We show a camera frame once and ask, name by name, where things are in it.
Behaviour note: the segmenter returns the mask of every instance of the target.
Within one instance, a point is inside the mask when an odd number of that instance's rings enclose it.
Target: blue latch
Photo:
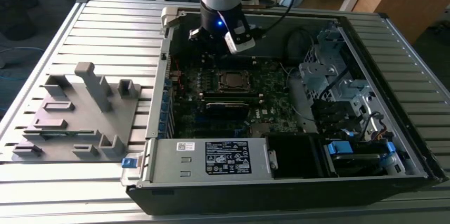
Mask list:
[[[334,141],[329,145],[330,154],[353,154],[349,141]]]
[[[122,159],[122,168],[125,169],[138,168],[138,159],[137,158]]]
[[[388,149],[389,149],[390,153],[394,153],[397,151],[397,148],[396,148],[396,145],[394,145],[393,142],[389,141],[386,146],[388,146]]]

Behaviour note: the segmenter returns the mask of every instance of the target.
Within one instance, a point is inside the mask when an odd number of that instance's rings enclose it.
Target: barcode sticker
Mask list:
[[[195,150],[195,142],[177,143],[177,151],[194,151],[194,150]]]

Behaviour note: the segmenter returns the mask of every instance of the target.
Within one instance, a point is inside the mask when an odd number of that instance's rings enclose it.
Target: power supply label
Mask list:
[[[205,149],[209,175],[251,174],[247,141],[206,142]]]

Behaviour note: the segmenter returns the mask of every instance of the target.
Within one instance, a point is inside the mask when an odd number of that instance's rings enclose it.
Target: motherboard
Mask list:
[[[287,74],[275,60],[174,59],[170,74],[175,138],[259,138],[273,131],[298,132]]]

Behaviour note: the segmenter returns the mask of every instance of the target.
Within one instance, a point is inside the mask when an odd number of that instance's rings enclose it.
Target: slotted aluminum profile table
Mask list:
[[[67,74],[70,81],[80,82],[82,79],[74,75],[79,61],[94,62],[95,73],[106,75],[110,83],[127,77],[143,86],[129,151],[143,150],[155,72],[165,52],[161,14],[166,6],[198,7],[191,3],[78,0],[0,123],[2,161],[7,161],[15,143],[23,139],[22,130],[31,124],[34,113],[47,95],[46,89],[39,86],[46,75]],[[449,172],[450,94],[390,20],[378,14],[295,11],[348,17],[401,105],[442,168]],[[400,194],[368,207],[154,217],[146,215],[127,196],[121,176],[119,163],[4,163],[0,165],[0,222],[199,223],[202,220],[237,222],[336,217],[344,221],[388,223],[396,219],[393,213],[400,212],[404,213],[402,220],[410,220],[412,223],[421,218],[450,218],[450,182],[422,192]]]

